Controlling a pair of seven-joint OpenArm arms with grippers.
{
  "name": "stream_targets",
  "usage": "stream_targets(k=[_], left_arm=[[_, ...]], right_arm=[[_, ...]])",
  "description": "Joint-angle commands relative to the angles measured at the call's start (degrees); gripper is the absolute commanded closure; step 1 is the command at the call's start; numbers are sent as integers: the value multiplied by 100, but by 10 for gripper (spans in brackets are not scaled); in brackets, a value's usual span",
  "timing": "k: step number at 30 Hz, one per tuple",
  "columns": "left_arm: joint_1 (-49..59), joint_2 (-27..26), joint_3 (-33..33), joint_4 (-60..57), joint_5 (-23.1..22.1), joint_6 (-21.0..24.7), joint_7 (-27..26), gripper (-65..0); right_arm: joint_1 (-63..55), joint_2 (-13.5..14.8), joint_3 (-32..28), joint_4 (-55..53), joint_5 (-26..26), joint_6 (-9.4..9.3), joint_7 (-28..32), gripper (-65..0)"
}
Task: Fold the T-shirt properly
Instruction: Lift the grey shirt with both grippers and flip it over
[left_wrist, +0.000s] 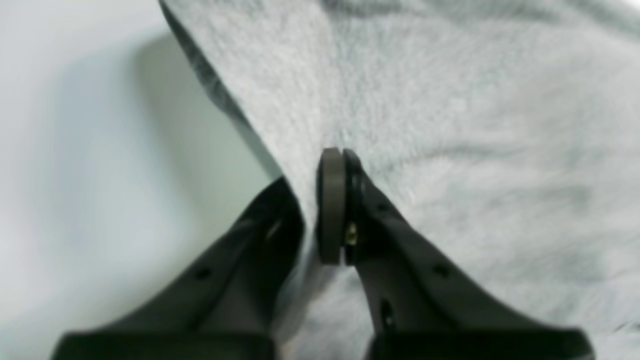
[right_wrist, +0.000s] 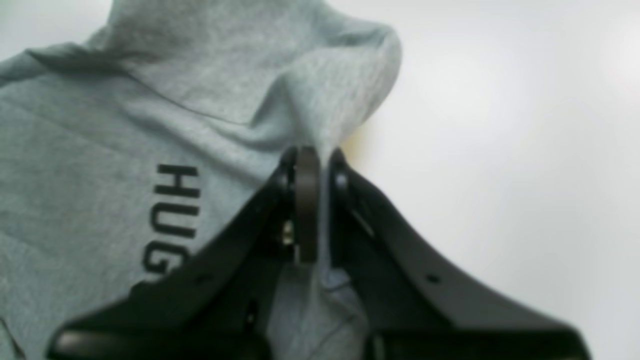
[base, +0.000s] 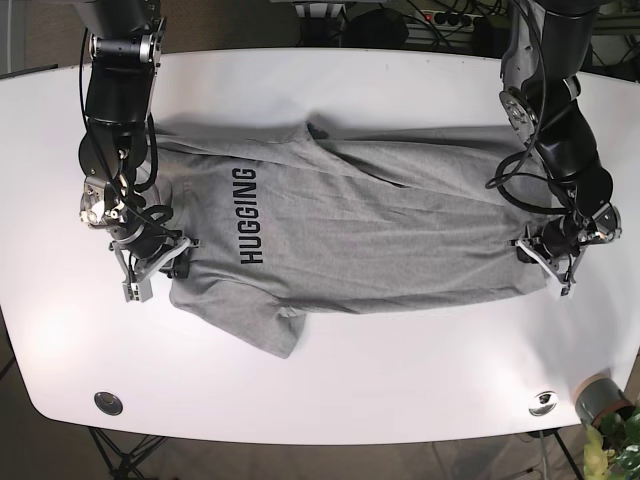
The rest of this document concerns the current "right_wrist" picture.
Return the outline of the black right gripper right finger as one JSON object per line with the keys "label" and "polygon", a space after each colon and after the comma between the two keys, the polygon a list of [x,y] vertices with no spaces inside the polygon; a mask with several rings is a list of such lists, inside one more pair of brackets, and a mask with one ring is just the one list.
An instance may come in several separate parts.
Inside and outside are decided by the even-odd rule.
{"label": "black right gripper right finger", "polygon": [[364,360],[589,360],[576,328],[482,284],[416,232],[334,150],[327,164],[331,264],[368,322]]}

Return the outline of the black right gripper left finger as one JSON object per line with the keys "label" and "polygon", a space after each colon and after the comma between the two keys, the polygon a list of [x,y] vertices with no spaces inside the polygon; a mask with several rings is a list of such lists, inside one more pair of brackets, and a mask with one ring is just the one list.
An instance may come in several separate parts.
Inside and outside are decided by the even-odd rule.
{"label": "black right gripper left finger", "polygon": [[318,257],[320,160],[282,155],[268,181],[199,253],[128,298],[69,321],[50,360],[270,360],[281,270]]}

